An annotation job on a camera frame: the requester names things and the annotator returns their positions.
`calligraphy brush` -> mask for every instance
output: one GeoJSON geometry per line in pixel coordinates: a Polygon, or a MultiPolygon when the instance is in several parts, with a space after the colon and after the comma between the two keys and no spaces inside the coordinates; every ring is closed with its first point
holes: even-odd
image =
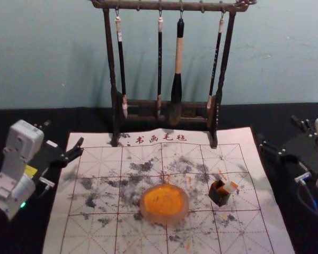
{"type": "Polygon", "coordinates": [[[180,17],[177,24],[176,52],[175,52],[175,74],[171,91],[171,104],[169,121],[176,125],[181,117],[181,61],[183,48],[184,20],[180,17]]]}
{"type": "Polygon", "coordinates": [[[119,49],[119,62],[121,73],[121,91],[122,91],[122,111],[127,118],[127,97],[126,97],[126,85],[125,85],[125,69],[123,66],[123,50],[122,50],[122,36],[121,36],[121,18],[116,17],[117,36],[118,36],[118,49],[119,49]]]}
{"type": "Polygon", "coordinates": [[[158,19],[158,98],[157,98],[157,116],[160,116],[161,108],[161,61],[162,61],[162,35],[163,18],[158,19]]]}
{"type": "Polygon", "coordinates": [[[218,54],[219,54],[219,47],[220,47],[220,40],[222,38],[222,32],[223,32],[223,25],[224,25],[224,19],[223,14],[219,21],[219,30],[218,30],[218,38],[217,38],[217,45],[216,45],[216,53],[214,55],[214,61],[213,61],[213,69],[212,69],[212,76],[211,76],[211,84],[210,84],[210,92],[208,95],[208,100],[206,104],[206,109],[209,110],[211,108],[211,101],[212,101],[212,93],[213,93],[213,84],[214,84],[214,76],[216,75],[216,68],[217,68],[217,61],[218,61],[218,54]]]}

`black table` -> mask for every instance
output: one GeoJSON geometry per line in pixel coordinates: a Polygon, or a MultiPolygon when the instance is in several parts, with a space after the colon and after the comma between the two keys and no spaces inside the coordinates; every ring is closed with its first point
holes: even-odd
{"type": "MultiPolygon", "coordinates": [[[[300,133],[290,123],[290,116],[314,121],[318,118],[318,103],[233,105],[223,106],[219,129],[252,126],[254,133],[263,133],[277,146],[300,133]]],[[[30,123],[51,120],[46,138],[65,148],[70,132],[112,132],[109,108],[71,108],[49,110],[0,110],[0,168],[2,149],[9,127],[19,119],[30,123]]],[[[128,122],[122,131],[146,131],[169,128],[166,124],[145,122],[138,126],[128,122]]],[[[178,125],[175,129],[205,130],[202,124],[178,125]]],[[[283,215],[294,249],[298,253],[318,253],[318,217],[305,210],[278,185],[274,179],[275,168],[264,160],[264,167],[283,215]]],[[[59,179],[60,172],[52,172],[52,180],[59,179]]],[[[42,246],[50,217],[55,192],[38,202],[30,202],[20,210],[0,238],[0,253],[42,253],[42,246]]]]}

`teal wall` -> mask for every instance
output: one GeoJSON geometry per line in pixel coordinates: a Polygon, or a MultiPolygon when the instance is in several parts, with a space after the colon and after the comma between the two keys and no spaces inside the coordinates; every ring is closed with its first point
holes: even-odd
{"type": "MultiPolygon", "coordinates": [[[[158,12],[120,10],[120,17],[127,95],[156,99],[158,12]]],[[[205,101],[220,14],[183,17],[183,100],[205,101]]],[[[163,18],[162,93],[169,99],[179,13],[163,11],[163,18]]],[[[318,102],[318,0],[259,0],[236,17],[223,103],[278,102],[318,102]]],[[[0,108],[110,103],[101,10],[86,0],[0,1],[0,108]]]]}

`wooden rack base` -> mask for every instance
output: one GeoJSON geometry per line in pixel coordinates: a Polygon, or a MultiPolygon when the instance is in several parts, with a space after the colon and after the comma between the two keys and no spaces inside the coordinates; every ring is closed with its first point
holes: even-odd
{"type": "Polygon", "coordinates": [[[125,120],[133,121],[168,121],[168,108],[170,102],[162,101],[161,115],[157,116],[157,101],[149,100],[128,100],[128,117],[122,111],[122,94],[116,87],[116,75],[114,73],[114,57],[113,45],[110,25],[110,9],[133,9],[133,10],[171,10],[171,11],[213,11],[213,12],[229,12],[229,20],[227,25],[226,39],[224,44],[224,51],[222,56],[222,64],[220,67],[220,76],[218,82],[218,90],[216,95],[212,97],[211,109],[207,110],[206,102],[182,102],[181,122],[201,122],[205,123],[210,132],[212,148],[217,148],[217,127],[220,105],[222,101],[222,88],[224,85],[225,71],[227,68],[229,49],[231,46],[234,18],[237,12],[245,12],[249,5],[255,4],[256,0],[236,0],[234,4],[224,3],[184,3],[179,2],[150,2],[150,1],[124,1],[124,0],[92,0],[95,8],[103,9],[105,37],[107,45],[107,56],[110,70],[111,81],[111,101],[113,111],[113,136],[111,144],[116,147],[120,136],[120,129],[125,120]]]}

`round ink dish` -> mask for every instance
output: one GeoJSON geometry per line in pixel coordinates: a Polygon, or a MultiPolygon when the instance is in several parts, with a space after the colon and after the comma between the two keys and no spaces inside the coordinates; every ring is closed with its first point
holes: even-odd
{"type": "Polygon", "coordinates": [[[188,210],[186,193],[171,184],[155,185],[140,198],[140,212],[152,223],[174,226],[185,217],[188,210]]]}

